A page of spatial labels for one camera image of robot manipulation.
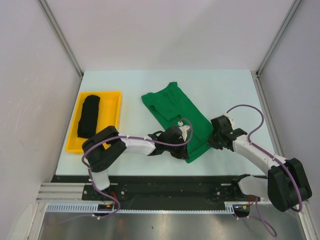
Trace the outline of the green t-shirt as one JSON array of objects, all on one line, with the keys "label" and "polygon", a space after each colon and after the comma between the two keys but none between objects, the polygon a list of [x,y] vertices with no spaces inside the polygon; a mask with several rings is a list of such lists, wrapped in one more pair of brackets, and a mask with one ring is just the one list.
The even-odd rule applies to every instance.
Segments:
[{"label": "green t-shirt", "polygon": [[186,162],[188,164],[210,149],[207,142],[213,126],[178,87],[177,82],[169,83],[158,92],[142,95],[141,99],[165,130],[176,125],[180,119],[188,119],[191,122],[193,135],[187,144],[189,159]]}]

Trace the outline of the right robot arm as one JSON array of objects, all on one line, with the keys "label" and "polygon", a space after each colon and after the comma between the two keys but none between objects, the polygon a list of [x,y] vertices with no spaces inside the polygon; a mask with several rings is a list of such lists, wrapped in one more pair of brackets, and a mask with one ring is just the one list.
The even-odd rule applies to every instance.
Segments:
[{"label": "right robot arm", "polygon": [[228,149],[237,153],[256,167],[266,178],[243,174],[230,188],[231,196],[242,201],[248,195],[268,199],[279,211],[285,212],[312,197],[312,190],[303,164],[297,158],[286,159],[270,153],[250,139],[241,128],[233,128],[227,115],[211,119],[213,131],[208,145],[216,150]]}]

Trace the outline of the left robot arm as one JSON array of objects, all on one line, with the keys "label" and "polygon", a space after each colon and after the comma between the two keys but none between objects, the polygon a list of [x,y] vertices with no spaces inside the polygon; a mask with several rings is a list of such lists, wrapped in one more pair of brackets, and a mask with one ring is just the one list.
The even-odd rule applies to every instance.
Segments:
[{"label": "left robot arm", "polygon": [[165,131],[157,131],[144,137],[121,134],[113,125],[106,127],[82,144],[89,175],[95,184],[93,194],[100,200],[110,196],[108,168],[122,154],[158,156],[168,152],[176,159],[189,159],[188,142],[192,134],[192,127],[182,121]]}]

